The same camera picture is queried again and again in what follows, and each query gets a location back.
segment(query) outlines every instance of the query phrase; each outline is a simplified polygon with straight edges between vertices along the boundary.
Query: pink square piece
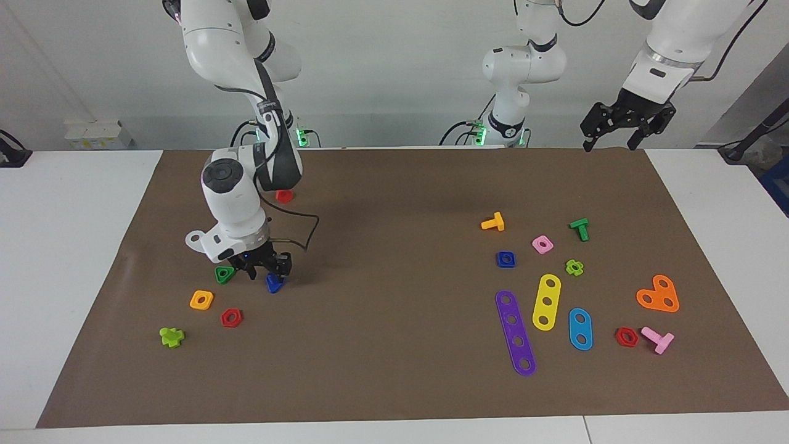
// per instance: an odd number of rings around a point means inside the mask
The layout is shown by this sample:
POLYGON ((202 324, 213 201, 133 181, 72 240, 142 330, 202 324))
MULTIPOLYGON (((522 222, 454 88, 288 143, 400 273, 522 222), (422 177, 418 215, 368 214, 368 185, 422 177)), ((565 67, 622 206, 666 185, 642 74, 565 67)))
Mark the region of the pink square piece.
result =
POLYGON ((551 242, 551 240, 548 239, 548 237, 546 237, 545 235, 542 235, 537 239, 534 239, 532 241, 532 246, 534 247, 534 250, 537 250, 537 253, 539 254, 546 254, 550 250, 553 250, 553 242, 551 242))

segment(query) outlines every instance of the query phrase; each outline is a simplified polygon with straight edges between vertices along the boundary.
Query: green triangle piece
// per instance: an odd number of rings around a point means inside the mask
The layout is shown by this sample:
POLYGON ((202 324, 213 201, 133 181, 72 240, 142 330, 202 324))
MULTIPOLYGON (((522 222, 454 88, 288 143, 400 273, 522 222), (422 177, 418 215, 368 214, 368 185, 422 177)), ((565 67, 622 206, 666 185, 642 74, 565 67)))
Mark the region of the green triangle piece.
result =
POLYGON ((184 340, 184 332, 183 330, 179 329, 168 329, 167 327, 163 327, 159 330, 159 336, 162 337, 162 345, 166 345, 170 348, 176 348, 181 345, 181 341, 184 340))
POLYGON ((219 282, 220 285, 227 284, 230 279, 233 279, 235 274, 236 269, 233 267, 216 267, 216 269, 214 269, 214 277, 216 277, 216 281, 219 282))

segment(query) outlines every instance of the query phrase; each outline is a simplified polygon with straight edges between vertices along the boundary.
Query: yellow t-shaped piece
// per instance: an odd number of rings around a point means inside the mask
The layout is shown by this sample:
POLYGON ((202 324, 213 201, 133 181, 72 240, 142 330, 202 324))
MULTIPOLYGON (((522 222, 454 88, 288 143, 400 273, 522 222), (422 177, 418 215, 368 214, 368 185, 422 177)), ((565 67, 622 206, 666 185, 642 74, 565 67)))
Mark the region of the yellow t-shaped piece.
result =
POLYGON ((486 220, 482 223, 483 230, 489 230, 490 228, 496 228, 499 231, 504 231, 504 219, 501 217, 501 213, 498 211, 493 213, 493 219, 486 220))

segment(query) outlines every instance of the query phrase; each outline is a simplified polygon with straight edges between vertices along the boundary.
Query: yellow toy piece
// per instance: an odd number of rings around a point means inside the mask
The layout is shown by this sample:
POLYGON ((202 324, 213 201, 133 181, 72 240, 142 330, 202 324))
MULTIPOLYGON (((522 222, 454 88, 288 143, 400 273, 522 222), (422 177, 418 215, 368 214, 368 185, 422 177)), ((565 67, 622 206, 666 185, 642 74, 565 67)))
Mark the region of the yellow toy piece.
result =
POLYGON ((208 310, 214 302, 214 293, 197 290, 189 301, 189 306, 195 310, 208 310))
POLYGON ((537 301, 534 303, 532 323, 538 329, 547 332, 556 322, 556 311, 559 309, 559 293, 562 291, 562 281, 552 274, 545 274, 540 278, 540 287, 537 289, 537 301))
POLYGON ((496 228, 499 231, 504 231, 504 219, 501 217, 501 213, 498 211, 493 213, 493 219, 486 220, 482 223, 483 230, 489 230, 491 228, 496 228))

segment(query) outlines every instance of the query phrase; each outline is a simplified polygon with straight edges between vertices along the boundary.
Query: red toy piece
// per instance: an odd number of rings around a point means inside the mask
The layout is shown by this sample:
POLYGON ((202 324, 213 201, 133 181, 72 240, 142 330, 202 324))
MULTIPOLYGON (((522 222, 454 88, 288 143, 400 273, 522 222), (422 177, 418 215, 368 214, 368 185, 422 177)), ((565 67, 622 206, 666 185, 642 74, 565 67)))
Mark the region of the red toy piece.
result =
POLYGON ((635 347, 638 344, 638 335, 630 327, 619 327, 616 330, 616 341, 624 347, 635 347))
POLYGON ((277 190, 277 201, 281 204, 286 204, 294 199, 293 190, 277 190))
POLYGON ((228 308, 224 313, 222 313, 221 319, 223 326, 229 329, 234 329, 238 327, 238 324, 241 324, 241 320, 243 320, 244 317, 241 316, 241 310, 238 310, 237 308, 228 308))

